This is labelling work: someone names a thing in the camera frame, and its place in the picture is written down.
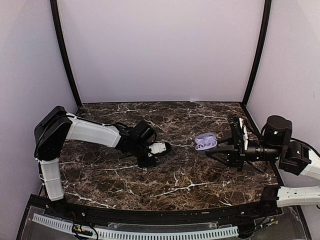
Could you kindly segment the purple grey earbud case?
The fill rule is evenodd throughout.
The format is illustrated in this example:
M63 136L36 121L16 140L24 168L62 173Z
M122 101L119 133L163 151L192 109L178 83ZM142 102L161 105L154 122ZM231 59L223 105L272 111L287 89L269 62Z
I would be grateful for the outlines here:
M200 150L200 151L197 151L195 147L196 152L202 155L204 155L206 151L216 148L218 145L217 137L213 132L207 132L207 133L198 135L194 139L194 142L195 142L195 146L197 144L205 144L207 146L206 150Z

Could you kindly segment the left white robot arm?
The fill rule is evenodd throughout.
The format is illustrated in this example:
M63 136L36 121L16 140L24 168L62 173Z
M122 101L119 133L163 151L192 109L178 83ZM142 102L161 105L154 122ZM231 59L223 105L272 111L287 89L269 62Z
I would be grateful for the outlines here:
M34 157L40 167L40 174L47 192L53 201L51 210L60 218L67 218L70 206L62 199L64 191L61 182L59 159L65 141L82 141L103 145L134 156L141 168L153 166L159 154L166 151L164 142L149 141L156 138L155 130L145 121L134 127L123 123L97 123L66 112L56 106L34 130Z

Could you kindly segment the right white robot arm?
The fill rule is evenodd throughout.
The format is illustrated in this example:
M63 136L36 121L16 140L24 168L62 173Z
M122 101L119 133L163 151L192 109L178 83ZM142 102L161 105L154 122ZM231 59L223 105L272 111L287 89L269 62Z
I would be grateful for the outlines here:
M314 179L320 178L320 154L309 144L292 138L293 124L279 115L267 118L258 138L251 141L245 121L237 115L228 118L231 137L219 140L216 147L204 154L229 168L243 169L244 163L278 163L279 169ZM255 205L255 213L266 217L275 206L320 205L320 187L285 187L268 185L261 200Z

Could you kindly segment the black front rail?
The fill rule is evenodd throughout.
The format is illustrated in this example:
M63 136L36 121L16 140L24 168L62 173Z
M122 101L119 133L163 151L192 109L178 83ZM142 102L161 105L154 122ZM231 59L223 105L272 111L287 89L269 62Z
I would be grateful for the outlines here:
M217 222L223 224L251 223L255 219L282 215L275 203L258 201L236 206L182 211L138 211L85 206L65 202L61 210L69 215L74 212L77 221L108 225L109 223L174 225Z

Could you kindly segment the right black frame post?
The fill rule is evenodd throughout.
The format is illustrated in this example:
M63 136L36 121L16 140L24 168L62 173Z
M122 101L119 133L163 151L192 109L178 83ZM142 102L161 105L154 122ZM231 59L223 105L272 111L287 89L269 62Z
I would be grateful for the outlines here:
M259 69L259 65L260 65L260 61L261 61L261 57L264 49L265 39L267 35L268 25L269 25L271 7L272 7L272 0L265 0L255 55L253 58L252 67L249 74L246 89L244 92L244 96L241 102L243 109L247 108L247 105L254 87L254 83L256 80L256 76L258 73L258 69Z

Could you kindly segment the black frame post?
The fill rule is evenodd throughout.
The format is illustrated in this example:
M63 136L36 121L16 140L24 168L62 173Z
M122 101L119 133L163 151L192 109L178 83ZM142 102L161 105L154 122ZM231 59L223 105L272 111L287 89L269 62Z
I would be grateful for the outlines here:
M62 24L61 24L61 18L59 14L58 1L50 0L49 2L50 2L51 15L52 15L52 20L54 24L56 39L57 39L62 63L64 66L65 74L66 74L68 84L69 84L73 99L75 101L76 107L77 109L79 109L82 106L82 101L76 85L76 81L73 75L71 63L70 63L68 52L67 52L67 47L66 47Z
M268 25L269 25L271 7L272 7L272 0L265 0L255 55L253 58L252 67L249 74L246 89L244 92L244 96L241 102L243 109L247 108L247 105L254 87L254 83L256 80L256 76L258 73L258 69L259 69L259 65L260 65L260 61L261 61L261 57L264 49L265 39L267 35Z

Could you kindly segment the left black frame post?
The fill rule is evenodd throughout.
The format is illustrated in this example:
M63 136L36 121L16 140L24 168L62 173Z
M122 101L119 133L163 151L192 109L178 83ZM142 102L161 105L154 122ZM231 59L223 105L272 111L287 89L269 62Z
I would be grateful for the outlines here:
M75 101L76 107L77 109L79 109L82 106L82 101L76 85L76 81L73 75L71 63L70 63L68 52L67 52L67 47L66 47L62 24L61 24L61 18L59 14L58 1L50 0L49 2L50 2L51 15L52 15L52 20L54 24L56 39L57 39L62 63L64 66L65 74L66 74L68 84L69 84L73 99Z

